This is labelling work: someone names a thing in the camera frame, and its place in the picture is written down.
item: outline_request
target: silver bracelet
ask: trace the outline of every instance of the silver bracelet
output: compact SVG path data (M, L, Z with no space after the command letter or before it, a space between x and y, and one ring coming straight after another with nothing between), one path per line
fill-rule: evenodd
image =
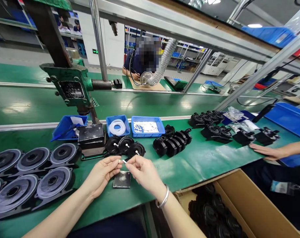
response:
M164 207L164 205L166 204L167 199L169 198L169 194L170 194L170 189L168 187L168 185L166 185L166 194L165 197L163 199L163 202L159 205L159 202L157 201L157 199L155 200L155 204L157 206L157 208L162 209Z

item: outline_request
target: white paper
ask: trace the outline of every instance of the white paper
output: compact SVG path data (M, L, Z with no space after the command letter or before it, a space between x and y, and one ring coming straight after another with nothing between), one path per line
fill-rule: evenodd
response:
M84 125L83 119L80 117L71 117L71 120L73 122L73 124L80 124L80 125Z

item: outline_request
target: metal frame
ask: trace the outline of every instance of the metal frame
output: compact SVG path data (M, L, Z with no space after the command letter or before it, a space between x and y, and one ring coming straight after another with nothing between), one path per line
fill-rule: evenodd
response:
M279 66L285 58L290 57L295 51L300 49L300 34L281 51L279 51L272 59L265 63L255 74L253 74L242 86L234 91L229 97L222 101L216 108L216 111L222 111L229 104L235 101L239 96L245 93L250 87L257 83L260 79Z

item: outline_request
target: person's arm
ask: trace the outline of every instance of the person's arm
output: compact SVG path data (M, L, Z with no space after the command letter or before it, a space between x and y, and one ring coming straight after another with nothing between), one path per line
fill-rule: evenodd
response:
M250 144L250 148L260 154L268 155L264 157L264 159L271 161L279 160L281 158L285 158L295 154L300 154L300 142L291 143L277 149L272 149L256 144Z
M135 155L126 163L126 167L137 182L152 193L161 204L166 194L166 186L157 174L152 161ZM163 213L174 238L206 238L171 192L163 207Z
M23 237L66 237L86 208L103 192L110 178L120 172L123 163L120 158L110 156L100 160L80 188Z

